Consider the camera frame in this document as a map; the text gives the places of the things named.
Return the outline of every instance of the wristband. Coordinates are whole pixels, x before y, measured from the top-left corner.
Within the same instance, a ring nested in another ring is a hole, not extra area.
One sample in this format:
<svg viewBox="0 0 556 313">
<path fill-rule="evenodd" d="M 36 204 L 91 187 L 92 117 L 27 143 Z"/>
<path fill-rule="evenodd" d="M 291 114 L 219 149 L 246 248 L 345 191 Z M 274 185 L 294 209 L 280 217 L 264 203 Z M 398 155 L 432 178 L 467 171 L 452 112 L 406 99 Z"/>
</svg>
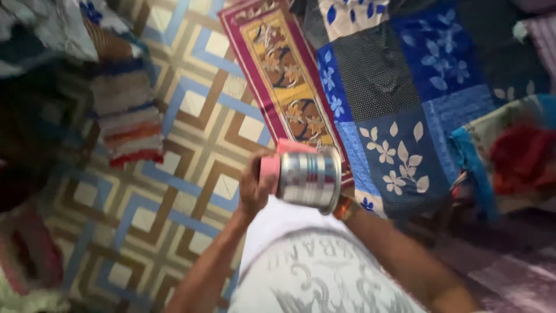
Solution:
<svg viewBox="0 0 556 313">
<path fill-rule="evenodd" d="M 340 195 L 340 199 L 338 200 L 338 204 L 332 213 L 336 219 L 340 221 L 347 221 L 351 215 L 353 214 L 353 201 L 344 196 Z"/>
</svg>

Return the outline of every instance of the patterned floor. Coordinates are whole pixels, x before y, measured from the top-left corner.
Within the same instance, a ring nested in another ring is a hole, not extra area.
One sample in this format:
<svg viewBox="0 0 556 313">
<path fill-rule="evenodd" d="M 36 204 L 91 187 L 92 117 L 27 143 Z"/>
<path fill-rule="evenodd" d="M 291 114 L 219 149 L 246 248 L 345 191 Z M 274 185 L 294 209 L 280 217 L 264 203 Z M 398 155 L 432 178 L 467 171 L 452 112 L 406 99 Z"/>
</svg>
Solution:
<svg viewBox="0 0 556 313">
<path fill-rule="evenodd" d="M 64 286 L 107 312 L 159 312 L 236 208 L 254 150 L 274 147 L 216 13 L 223 0 L 127 0 L 157 69 L 164 164 L 107 166 L 97 147 L 56 192 L 48 224 L 63 249 Z M 83 130 L 93 143 L 98 129 Z M 226 307 L 241 248 L 222 290 Z"/>
</svg>

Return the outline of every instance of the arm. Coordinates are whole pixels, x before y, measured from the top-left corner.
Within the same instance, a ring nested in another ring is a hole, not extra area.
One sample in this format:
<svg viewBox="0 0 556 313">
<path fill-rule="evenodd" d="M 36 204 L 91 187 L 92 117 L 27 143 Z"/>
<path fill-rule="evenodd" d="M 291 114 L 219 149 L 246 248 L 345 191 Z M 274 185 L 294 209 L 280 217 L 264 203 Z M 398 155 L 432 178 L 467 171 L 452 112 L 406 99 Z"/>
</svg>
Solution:
<svg viewBox="0 0 556 313">
<path fill-rule="evenodd" d="M 166 313 L 212 312 L 220 299 L 220 292 L 237 245 L 249 224 L 269 200 L 269 191 L 275 178 L 257 180 L 260 158 L 255 155 L 242 173 L 240 203 L 224 230 L 195 261 L 181 281 L 166 307 Z"/>
<path fill-rule="evenodd" d="M 397 231 L 390 222 L 362 209 L 352 210 L 346 226 L 388 273 L 430 311 L 482 310 L 463 283 L 420 244 Z"/>
</svg>

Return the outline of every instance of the blue quilt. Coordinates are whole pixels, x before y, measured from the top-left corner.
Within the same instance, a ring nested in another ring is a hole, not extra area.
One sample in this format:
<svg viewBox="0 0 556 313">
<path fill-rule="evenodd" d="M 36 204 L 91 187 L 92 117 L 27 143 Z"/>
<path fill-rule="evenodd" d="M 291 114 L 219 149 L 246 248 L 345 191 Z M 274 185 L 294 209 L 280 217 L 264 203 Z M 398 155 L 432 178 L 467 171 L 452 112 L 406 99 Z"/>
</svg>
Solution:
<svg viewBox="0 0 556 313">
<path fill-rule="evenodd" d="M 519 12 L 494 2 L 295 0 L 356 197 L 381 216 L 449 205 L 460 170 L 449 134 L 509 101 L 549 91 L 534 47 L 511 36 Z M 481 8 L 480 19 L 471 7 Z M 500 64 L 502 54 L 519 64 Z M 500 97 L 495 89 L 507 92 Z"/>
</svg>

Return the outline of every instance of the hand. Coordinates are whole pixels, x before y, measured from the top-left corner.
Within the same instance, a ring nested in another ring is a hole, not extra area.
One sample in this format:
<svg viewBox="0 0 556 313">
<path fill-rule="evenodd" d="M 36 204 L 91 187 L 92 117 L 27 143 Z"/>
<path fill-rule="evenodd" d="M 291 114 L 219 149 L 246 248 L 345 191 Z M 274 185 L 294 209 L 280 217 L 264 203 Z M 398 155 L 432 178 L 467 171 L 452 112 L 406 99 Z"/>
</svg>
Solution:
<svg viewBox="0 0 556 313">
<path fill-rule="evenodd" d="M 271 188 L 278 179 L 278 177 L 267 177 L 264 181 L 259 180 L 261 158 L 273 154 L 274 152 L 269 150 L 256 152 L 241 173 L 240 202 L 237 210 L 245 213 L 250 219 L 255 218 L 257 213 L 266 206 Z"/>
</svg>

